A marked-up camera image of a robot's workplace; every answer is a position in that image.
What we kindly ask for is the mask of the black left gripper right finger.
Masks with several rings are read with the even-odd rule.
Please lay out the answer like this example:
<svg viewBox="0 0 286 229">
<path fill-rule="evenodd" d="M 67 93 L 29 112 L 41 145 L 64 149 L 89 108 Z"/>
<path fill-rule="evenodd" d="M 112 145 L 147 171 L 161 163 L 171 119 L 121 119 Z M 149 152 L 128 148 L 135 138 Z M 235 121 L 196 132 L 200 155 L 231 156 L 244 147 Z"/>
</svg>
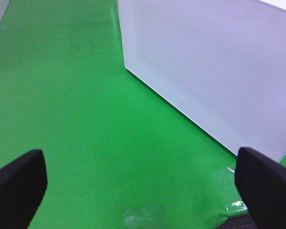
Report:
<svg viewBox="0 0 286 229">
<path fill-rule="evenodd" d="M 257 228 L 286 229 L 286 167 L 250 147 L 241 147 L 235 186 Z"/>
</svg>

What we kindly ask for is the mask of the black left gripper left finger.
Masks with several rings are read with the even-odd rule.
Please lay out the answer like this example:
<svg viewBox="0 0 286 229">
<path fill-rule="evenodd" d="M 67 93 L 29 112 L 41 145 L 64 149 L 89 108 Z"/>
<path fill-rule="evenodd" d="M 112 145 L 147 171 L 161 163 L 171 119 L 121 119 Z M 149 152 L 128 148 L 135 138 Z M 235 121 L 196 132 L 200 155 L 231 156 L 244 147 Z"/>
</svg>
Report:
<svg viewBox="0 0 286 229">
<path fill-rule="evenodd" d="M 26 229 L 48 186 L 41 149 L 31 150 L 0 168 L 0 229 Z"/>
</svg>

